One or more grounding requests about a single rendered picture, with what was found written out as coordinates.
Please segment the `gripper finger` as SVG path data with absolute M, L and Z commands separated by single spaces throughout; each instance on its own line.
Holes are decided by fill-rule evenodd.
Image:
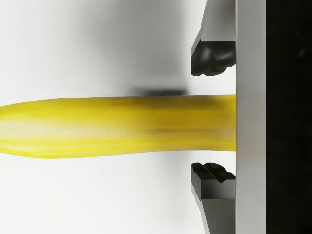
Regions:
M 191 75 L 216 76 L 236 64 L 236 0 L 207 0 L 191 47 Z
M 191 191 L 205 234 L 235 234 L 236 177 L 216 163 L 191 164 Z

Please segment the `banana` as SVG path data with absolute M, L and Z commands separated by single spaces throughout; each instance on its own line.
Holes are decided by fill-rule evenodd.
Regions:
M 80 97 L 0 107 L 0 153 L 84 158 L 236 150 L 236 96 Z

